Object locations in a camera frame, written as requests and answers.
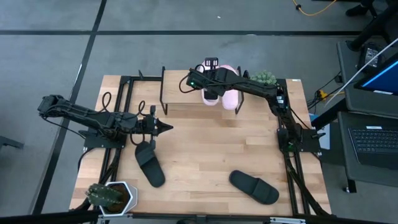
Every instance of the wooden table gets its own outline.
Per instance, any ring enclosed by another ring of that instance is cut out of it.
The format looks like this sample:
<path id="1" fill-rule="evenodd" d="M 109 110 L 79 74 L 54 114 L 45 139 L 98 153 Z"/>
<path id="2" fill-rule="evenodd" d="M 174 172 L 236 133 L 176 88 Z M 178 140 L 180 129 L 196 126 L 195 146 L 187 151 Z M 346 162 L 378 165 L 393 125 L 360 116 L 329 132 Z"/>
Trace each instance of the wooden table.
<path id="1" fill-rule="evenodd" d="M 114 107 L 120 78 L 117 75 L 104 76 L 96 110 L 102 109 L 101 97 L 107 91 L 113 96 L 108 108 Z M 286 82 L 291 107 L 310 126 L 301 81 Z M 148 183 L 134 156 L 135 147 L 127 141 L 121 154 L 117 180 L 125 180 L 138 188 L 138 204 L 131 212 L 292 214 L 284 160 L 276 137 L 277 118 L 271 113 L 266 100 L 245 94 L 244 104 L 237 115 L 233 110 L 224 110 L 220 104 L 176 103 L 169 105 L 166 116 L 160 106 L 159 94 L 160 82 L 134 82 L 129 111 L 136 113 L 139 102 L 145 100 L 147 106 L 144 111 L 148 112 L 149 105 L 156 105 L 157 117 L 173 125 L 174 129 L 156 138 L 155 153 L 166 178 L 165 184 L 159 188 Z M 164 96 L 166 101 L 171 102 L 167 95 Z M 134 140 L 141 141 L 141 136 L 134 136 Z M 300 155 L 306 186 L 323 209 L 330 212 L 319 161 L 309 153 Z M 103 156 L 104 150 L 96 149 L 82 160 L 70 208 L 81 204 L 88 186 L 98 182 Z M 260 177 L 274 186 L 280 193 L 278 201 L 273 205 L 262 205 L 233 187 L 228 182 L 228 176 L 236 169 Z M 297 186 L 296 196 L 302 212 Z"/>

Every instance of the floor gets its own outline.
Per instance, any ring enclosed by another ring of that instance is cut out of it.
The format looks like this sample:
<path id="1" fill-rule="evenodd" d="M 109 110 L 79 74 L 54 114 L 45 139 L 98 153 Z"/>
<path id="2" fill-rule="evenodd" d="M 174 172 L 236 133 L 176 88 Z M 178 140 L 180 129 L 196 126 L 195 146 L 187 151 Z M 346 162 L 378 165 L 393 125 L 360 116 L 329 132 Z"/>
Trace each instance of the floor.
<path id="1" fill-rule="evenodd" d="M 300 3 L 307 12 L 318 11 L 327 4 L 311 0 Z M 30 213 L 58 131 L 56 126 L 42 121 L 36 109 L 45 95 L 69 97 L 78 74 L 80 78 L 83 75 L 83 81 L 76 103 L 94 108 L 103 75 L 137 75 L 138 69 L 144 75 L 160 75 L 162 66 L 187 69 L 205 57 L 215 56 L 222 64 L 240 65 L 251 73 L 266 69 L 278 78 L 300 78 L 309 100 L 316 89 L 340 71 L 336 43 L 354 36 L 239 35 L 239 31 L 359 31 L 371 20 L 370 16 L 344 15 L 345 10 L 356 5 L 354 2 L 338 2 L 317 17 L 307 17 L 297 12 L 290 1 L 113 0 L 106 3 L 95 30 L 164 32 L 91 38 L 56 35 L 56 32 L 48 35 L 1 32 L 92 30 L 100 4 L 101 0 L 0 1 L 0 135 L 25 144 L 23 150 L 4 147 L 0 151 L 0 176 L 7 183 L 0 190 L 2 217 Z M 385 6 L 383 2 L 376 3 L 378 11 Z M 237 33 L 171 35 L 178 30 Z M 337 86 L 333 82 L 325 90 L 332 91 Z M 324 106 L 318 106 L 317 114 L 322 111 Z M 74 123 L 69 127 L 84 129 Z M 67 133 L 43 212 L 68 209 L 82 145 L 82 139 Z M 323 170 L 335 215 L 378 222 L 397 220 L 398 204 L 394 200 L 398 197 L 397 188 L 358 182 L 358 193 L 348 195 L 341 190 L 346 181 L 343 167 L 324 164 Z"/>

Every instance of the green succulent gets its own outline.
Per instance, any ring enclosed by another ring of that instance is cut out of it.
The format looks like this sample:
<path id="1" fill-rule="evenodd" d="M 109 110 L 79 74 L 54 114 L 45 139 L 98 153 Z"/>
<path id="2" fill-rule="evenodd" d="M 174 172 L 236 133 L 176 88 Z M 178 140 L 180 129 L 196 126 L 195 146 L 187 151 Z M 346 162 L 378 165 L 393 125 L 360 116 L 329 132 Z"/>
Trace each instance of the green succulent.
<path id="1" fill-rule="evenodd" d="M 271 72 L 268 72 L 267 70 L 264 70 L 262 72 L 257 72 L 256 76 L 250 77 L 250 79 L 267 85 L 276 84 L 275 76 Z"/>
<path id="2" fill-rule="evenodd" d="M 114 190 L 102 184 L 93 184 L 86 191 L 88 201 L 92 205 L 110 207 L 122 203 L 119 199 L 121 192 Z"/>

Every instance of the hexagonal pot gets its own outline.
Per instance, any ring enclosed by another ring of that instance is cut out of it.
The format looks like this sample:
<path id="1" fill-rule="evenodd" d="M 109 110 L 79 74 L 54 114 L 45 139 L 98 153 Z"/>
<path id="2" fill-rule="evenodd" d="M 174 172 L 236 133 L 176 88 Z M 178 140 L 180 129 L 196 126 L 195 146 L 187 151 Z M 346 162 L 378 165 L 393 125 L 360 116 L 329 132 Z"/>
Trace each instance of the hexagonal pot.
<path id="1" fill-rule="evenodd" d="M 126 188 L 127 192 L 129 193 L 130 199 L 129 199 L 128 203 L 126 204 L 126 206 L 124 207 L 124 209 L 119 213 L 110 213 L 106 208 L 99 206 L 104 217 L 122 216 L 137 205 L 138 190 L 135 187 L 126 183 L 126 181 L 108 182 L 105 184 L 105 186 L 110 187 L 112 185 L 119 185 L 119 184 L 122 184 Z"/>

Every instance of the black slide sandal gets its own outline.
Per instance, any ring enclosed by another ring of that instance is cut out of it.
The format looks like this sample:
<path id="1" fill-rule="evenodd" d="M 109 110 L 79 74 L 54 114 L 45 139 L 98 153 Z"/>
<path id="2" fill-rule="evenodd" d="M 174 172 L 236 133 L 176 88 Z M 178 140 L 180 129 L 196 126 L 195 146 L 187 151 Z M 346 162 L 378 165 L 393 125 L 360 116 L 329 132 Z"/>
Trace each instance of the black slide sandal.
<path id="1" fill-rule="evenodd" d="M 156 158 L 154 148 L 149 142 L 141 142 L 136 147 L 136 159 L 139 167 L 153 187 L 160 187 L 165 182 L 165 177 Z"/>
<path id="2" fill-rule="evenodd" d="M 279 192 L 260 178 L 255 178 L 239 170 L 229 175 L 229 181 L 237 189 L 264 205 L 271 205 L 279 198 Z"/>

